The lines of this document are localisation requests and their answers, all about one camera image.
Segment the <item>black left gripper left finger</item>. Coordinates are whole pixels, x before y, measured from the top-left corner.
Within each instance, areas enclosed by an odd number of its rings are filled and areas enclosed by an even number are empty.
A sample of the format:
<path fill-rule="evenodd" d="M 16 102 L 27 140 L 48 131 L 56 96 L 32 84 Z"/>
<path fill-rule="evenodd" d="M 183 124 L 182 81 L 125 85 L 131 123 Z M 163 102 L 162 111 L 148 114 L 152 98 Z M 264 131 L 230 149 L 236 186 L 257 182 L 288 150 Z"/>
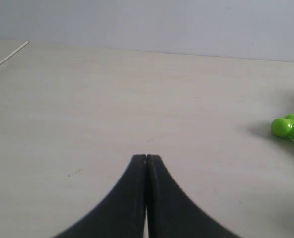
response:
<path fill-rule="evenodd" d="M 146 155 L 134 155 L 108 195 L 57 238 L 142 238 Z"/>

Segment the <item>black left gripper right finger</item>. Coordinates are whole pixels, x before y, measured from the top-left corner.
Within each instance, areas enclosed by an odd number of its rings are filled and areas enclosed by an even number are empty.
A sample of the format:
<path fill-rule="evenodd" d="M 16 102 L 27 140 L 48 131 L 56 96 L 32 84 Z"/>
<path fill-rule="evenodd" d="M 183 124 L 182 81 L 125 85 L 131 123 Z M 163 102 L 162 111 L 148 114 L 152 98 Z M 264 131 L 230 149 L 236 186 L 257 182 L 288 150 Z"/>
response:
<path fill-rule="evenodd" d="M 147 155 L 146 209 L 151 238 L 237 238 L 179 187 L 159 155 Z"/>

